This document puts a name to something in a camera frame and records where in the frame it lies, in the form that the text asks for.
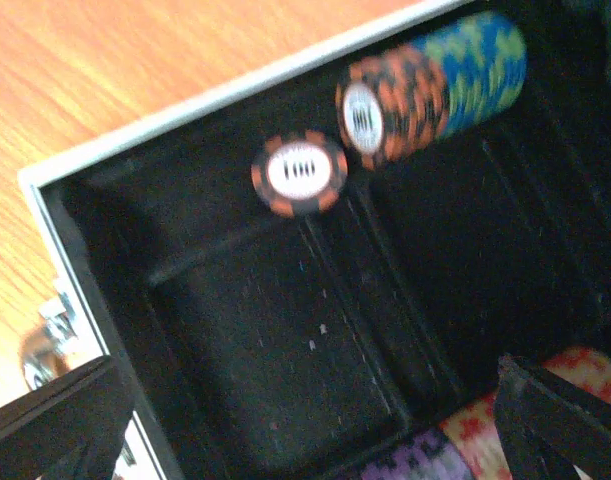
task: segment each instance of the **wooden table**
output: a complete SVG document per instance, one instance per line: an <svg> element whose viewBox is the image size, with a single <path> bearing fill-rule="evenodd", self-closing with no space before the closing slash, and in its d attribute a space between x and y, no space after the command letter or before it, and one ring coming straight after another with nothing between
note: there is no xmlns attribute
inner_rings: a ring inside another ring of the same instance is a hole
<svg viewBox="0 0 611 480"><path fill-rule="evenodd" d="M0 406L54 295L19 169L415 1L0 0Z"/></svg>

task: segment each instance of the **black object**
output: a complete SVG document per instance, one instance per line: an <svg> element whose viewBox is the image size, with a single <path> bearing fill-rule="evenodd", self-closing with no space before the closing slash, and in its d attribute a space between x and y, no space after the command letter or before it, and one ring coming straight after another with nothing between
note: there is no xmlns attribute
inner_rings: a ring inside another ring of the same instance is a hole
<svg viewBox="0 0 611 480"><path fill-rule="evenodd" d="M611 479L611 405L544 368L499 362L495 424L516 480Z"/></svg>
<svg viewBox="0 0 611 480"><path fill-rule="evenodd" d="M100 357L0 408L0 480L110 480L134 399Z"/></svg>
<svg viewBox="0 0 611 480"><path fill-rule="evenodd" d="M497 2L530 62L504 114L350 174L324 215L277 218L250 181L269 136L340 141L348 63L494 3L41 188L168 478L335 478L488 392L499 354L542 360L611 328L611 133L540 3Z"/></svg>

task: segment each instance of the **black tray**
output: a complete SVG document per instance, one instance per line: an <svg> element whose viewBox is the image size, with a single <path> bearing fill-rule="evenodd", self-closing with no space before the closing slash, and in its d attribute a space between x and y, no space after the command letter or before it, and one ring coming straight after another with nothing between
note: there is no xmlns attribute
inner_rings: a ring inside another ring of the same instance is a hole
<svg viewBox="0 0 611 480"><path fill-rule="evenodd" d="M611 322L611 165L586 162L611 138L575 136L596 105L553 84L569 65L537 7L513 7L530 52L517 104L374 174L350 158L325 215L266 209L249 173L263 141L337 138L344 66L489 2L44 189L170 478L333 478L491 388L498 355L541 359Z"/></svg>

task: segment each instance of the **white chip center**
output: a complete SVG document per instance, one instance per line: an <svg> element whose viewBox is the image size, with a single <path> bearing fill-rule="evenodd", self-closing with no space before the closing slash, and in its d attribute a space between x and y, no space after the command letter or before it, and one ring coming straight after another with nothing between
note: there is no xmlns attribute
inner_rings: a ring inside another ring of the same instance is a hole
<svg viewBox="0 0 611 480"><path fill-rule="evenodd" d="M383 140L383 115L374 93L362 83L354 83L345 92L343 118L350 140L366 155L378 150Z"/></svg>
<svg viewBox="0 0 611 480"><path fill-rule="evenodd" d="M331 176L332 165L325 150L308 142L283 145L267 165L269 183L290 200L315 197L327 186Z"/></svg>

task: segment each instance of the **poker chip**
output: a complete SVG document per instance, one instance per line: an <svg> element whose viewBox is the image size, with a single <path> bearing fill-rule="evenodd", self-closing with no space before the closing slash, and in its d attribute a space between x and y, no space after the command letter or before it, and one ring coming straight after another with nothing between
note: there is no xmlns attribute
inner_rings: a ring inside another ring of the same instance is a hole
<svg viewBox="0 0 611 480"><path fill-rule="evenodd" d="M338 144L308 130L265 142L251 173L263 202L273 212L293 217L334 205L347 178L347 161Z"/></svg>
<svg viewBox="0 0 611 480"><path fill-rule="evenodd" d="M343 143L373 169L508 108L527 69L519 29L493 12L465 17L351 64L336 88Z"/></svg>

